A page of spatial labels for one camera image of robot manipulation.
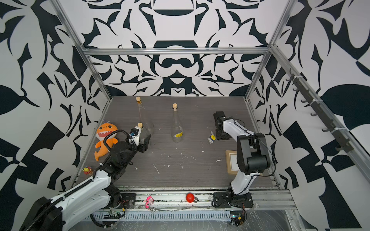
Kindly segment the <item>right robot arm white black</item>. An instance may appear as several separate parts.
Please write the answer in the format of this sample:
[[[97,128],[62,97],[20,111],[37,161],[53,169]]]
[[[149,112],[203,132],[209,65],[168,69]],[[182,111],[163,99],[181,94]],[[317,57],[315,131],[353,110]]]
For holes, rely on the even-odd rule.
[[[237,143],[239,171],[230,183],[228,197],[245,197],[258,177],[271,177],[276,172],[276,159],[268,148],[265,135],[245,128],[245,123],[225,116],[223,111],[214,113],[215,137],[217,140],[234,139]]]

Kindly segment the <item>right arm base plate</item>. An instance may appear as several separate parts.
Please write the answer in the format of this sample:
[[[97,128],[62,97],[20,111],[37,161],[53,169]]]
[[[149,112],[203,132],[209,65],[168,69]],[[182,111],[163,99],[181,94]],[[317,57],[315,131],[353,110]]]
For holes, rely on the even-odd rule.
[[[252,208],[254,203],[250,193],[233,195],[230,193],[213,193],[211,205],[214,208]]]

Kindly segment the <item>glass bottle with cork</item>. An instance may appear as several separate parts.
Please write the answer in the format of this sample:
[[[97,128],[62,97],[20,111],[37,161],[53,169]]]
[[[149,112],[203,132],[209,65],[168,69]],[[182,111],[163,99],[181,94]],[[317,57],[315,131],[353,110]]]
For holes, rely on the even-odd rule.
[[[137,126],[141,129],[141,133],[140,133],[140,140],[139,140],[139,143],[144,145],[144,141],[146,138],[148,138],[149,136],[151,136],[151,133],[149,131],[149,129],[143,125],[143,123],[138,123]]]
[[[154,134],[154,125],[152,123],[151,118],[149,117],[149,113],[145,108],[145,105],[140,96],[136,97],[136,103],[139,108],[139,118],[140,122],[143,123],[144,128],[148,130],[148,132],[153,135]]]

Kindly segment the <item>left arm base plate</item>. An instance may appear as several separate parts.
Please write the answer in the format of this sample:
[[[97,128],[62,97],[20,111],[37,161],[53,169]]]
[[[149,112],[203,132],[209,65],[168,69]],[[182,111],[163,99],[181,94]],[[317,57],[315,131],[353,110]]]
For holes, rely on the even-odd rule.
[[[119,196],[118,208],[133,209],[136,204],[136,196],[137,194],[135,193],[121,193]]]

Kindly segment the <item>tall glass bottle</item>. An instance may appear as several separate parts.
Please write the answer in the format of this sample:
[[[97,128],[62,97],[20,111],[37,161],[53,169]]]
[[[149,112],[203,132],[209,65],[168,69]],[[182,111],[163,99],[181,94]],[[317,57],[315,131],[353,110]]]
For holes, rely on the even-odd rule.
[[[178,105],[176,103],[172,104],[172,127],[171,136],[172,141],[179,143],[183,139],[184,130],[178,114]]]

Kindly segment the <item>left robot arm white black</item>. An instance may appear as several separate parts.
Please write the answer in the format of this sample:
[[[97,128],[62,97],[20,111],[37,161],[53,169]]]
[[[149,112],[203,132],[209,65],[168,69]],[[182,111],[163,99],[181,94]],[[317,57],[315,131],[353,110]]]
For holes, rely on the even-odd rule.
[[[122,198],[114,182],[125,173],[137,152],[147,151],[150,138],[140,143],[139,137],[129,134],[125,141],[113,145],[91,177],[51,199],[37,200],[20,230],[68,231],[99,209],[120,206]]]

